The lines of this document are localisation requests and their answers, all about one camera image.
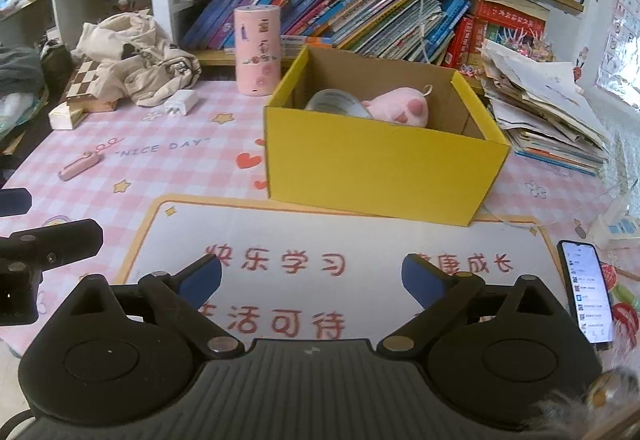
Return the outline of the pink utility knife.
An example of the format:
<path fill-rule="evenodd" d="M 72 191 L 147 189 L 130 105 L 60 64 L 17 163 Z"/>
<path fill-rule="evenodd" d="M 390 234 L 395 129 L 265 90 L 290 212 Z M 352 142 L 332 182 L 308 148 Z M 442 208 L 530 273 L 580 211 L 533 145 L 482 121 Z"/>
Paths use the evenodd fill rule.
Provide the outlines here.
<path fill-rule="evenodd" d="M 78 177 L 79 174 L 96 166 L 100 161 L 101 155 L 99 153 L 85 152 L 58 171 L 58 178 L 64 182 L 70 181 L 71 179 Z"/>

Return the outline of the pink plush toy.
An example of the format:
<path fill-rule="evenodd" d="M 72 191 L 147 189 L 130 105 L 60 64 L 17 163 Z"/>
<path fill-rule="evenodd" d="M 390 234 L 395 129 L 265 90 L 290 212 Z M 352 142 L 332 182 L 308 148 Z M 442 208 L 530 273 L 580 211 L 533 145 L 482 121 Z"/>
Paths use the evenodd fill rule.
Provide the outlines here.
<path fill-rule="evenodd" d="M 428 123 L 427 97 L 431 91 L 431 85 L 425 91 L 402 86 L 378 95 L 373 100 L 363 100 L 361 104 L 375 120 L 425 128 Z"/>

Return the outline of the white charger plug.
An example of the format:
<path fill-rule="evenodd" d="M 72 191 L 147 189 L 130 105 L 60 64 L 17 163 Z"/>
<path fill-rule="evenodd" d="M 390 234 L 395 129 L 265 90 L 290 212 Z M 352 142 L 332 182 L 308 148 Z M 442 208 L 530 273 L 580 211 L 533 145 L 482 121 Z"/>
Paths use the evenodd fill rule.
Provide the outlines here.
<path fill-rule="evenodd" d="M 199 101 L 200 96 L 195 90 L 179 90 L 166 100 L 164 111 L 167 116 L 186 117 Z"/>

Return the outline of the white delipizen tape roll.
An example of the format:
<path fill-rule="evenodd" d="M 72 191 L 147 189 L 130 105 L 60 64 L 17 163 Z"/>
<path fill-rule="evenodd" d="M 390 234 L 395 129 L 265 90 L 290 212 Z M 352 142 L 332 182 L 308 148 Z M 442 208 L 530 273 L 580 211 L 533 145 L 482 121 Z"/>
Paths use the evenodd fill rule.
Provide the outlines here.
<path fill-rule="evenodd" d="M 336 88 L 325 88 L 318 91 L 305 106 L 305 111 L 372 119 L 370 111 L 362 105 L 357 97 Z"/>

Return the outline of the yellow cardboard box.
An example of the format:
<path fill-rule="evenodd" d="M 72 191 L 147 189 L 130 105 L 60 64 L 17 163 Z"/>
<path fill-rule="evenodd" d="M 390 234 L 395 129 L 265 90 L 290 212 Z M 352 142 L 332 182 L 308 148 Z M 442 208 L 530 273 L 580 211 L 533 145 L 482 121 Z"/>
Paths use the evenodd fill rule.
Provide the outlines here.
<path fill-rule="evenodd" d="M 425 94 L 423 128 L 310 111 L 332 88 L 360 102 L 408 86 Z M 510 144 L 451 68 L 304 48 L 264 108 L 268 193 L 286 203 L 467 226 Z"/>

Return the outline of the white paper box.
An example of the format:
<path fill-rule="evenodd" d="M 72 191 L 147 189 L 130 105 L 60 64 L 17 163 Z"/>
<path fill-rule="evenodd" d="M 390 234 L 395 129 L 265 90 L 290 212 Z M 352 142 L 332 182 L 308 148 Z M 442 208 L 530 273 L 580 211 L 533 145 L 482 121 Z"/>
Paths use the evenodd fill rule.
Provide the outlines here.
<path fill-rule="evenodd" d="M 53 131 L 73 131 L 87 117 L 85 109 L 62 103 L 48 114 L 50 127 Z"/>

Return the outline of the smartphone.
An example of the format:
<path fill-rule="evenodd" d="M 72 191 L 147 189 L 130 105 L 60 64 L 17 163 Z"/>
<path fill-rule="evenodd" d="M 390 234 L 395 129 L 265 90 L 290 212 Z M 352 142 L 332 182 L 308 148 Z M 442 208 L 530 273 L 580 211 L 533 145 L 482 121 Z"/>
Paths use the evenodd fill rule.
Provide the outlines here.
<path fill-rule="evenodd" d="M 563 239 L 556 245 L 570 315 L 591 345 L 606 350 L 614 339 L 614 317 L 597 250 Z"/>

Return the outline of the wooden chess board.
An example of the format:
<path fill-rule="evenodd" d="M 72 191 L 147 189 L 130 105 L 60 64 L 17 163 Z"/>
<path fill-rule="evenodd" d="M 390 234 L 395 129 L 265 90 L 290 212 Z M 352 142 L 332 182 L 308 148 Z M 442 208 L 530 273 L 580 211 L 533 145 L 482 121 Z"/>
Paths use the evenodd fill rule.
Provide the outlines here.
<path fill-rule="evenodd" d="M 82 109 L 86 113 L 109 113 L 117 108 L 118 100 L 101 100 L 93 93 L 99 81 L 99 64 L 84 57 L 67 83 L 62 101 L 70 108 Z"/>

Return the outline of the grey folded clothing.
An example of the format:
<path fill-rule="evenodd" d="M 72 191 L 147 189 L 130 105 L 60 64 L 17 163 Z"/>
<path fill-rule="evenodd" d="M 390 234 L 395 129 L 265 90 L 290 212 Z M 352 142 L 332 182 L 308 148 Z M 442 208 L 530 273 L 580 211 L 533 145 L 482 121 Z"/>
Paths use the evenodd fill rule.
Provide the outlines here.
<path fill-rule="evenodd" d="M 38 94 L 44 87 L 39 54 L 26 46 L 0 48 L 0 92 Z"/>

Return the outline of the stack of papers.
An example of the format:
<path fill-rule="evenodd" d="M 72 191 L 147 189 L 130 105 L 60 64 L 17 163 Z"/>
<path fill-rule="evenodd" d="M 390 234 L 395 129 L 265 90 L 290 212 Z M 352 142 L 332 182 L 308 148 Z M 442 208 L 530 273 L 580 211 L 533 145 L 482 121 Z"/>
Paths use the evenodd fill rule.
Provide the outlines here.
<path fill-rule="evenodd" d="M 480 85 L 512 151 L 595 177 L 608 161 L 608 130 L 574 81 L 569 62 L 536 62 L 489 39 Z"/>

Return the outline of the beige cloth bag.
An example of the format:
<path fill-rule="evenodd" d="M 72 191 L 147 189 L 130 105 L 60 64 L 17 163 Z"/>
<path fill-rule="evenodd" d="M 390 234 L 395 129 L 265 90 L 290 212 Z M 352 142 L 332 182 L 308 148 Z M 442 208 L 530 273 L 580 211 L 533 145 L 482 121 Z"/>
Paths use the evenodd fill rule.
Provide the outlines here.
<path fill-rule="evenodd" d="M 128 98 L 139 107 L 160 106 L 193 88 L 202 72 L 198 59 L 169 41 L 145 10 L 86 22 L 75 51 L 98 66 L 88 94 L 101 102 Z"/>

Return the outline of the pink sticker cylinder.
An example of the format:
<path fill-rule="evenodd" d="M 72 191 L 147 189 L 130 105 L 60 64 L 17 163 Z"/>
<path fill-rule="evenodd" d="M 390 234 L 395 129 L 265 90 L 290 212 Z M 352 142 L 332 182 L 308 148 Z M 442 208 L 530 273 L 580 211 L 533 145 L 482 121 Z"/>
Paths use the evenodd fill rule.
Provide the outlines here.
<path fill-rule="evenodd" d="M 277 5 L 234 10 L 235 79 L 246 96 L 271 95 L 281 80 L 281 23 Z"/>

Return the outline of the row of books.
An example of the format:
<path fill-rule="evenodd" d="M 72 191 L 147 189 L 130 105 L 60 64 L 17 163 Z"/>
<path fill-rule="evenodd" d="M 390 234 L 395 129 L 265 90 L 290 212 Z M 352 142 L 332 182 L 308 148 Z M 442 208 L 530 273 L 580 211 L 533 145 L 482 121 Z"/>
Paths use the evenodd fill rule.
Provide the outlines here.
<path fill-rule="evenodd" d="M 549 12 L 529 0 L 207 0 L 181 36 L 183 48 L 232 53 L 241 6 L 279 7 L 288 55 L 317 45 L 473 74 L 492 41 L 536 62 L 554 59 L 544 37 Z"/>

